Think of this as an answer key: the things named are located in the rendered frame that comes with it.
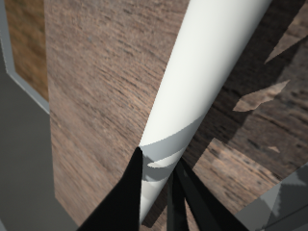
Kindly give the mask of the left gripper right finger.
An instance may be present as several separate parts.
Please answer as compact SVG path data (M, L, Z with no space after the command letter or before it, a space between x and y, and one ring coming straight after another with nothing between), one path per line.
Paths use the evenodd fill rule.
M199 231L249 231L212 195L181 157L168 177L167 231L190 231L185 199Z

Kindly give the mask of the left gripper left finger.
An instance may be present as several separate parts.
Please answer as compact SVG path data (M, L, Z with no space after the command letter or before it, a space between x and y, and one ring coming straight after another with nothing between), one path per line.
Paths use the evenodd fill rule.
M138 146L121 179L77 231L139 231L142 163Z

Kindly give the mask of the grey and white long tube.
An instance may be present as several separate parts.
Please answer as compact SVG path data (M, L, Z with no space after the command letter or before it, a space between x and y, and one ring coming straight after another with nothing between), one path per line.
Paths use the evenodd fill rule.
M190 0L139 147L140 226L272 0Z

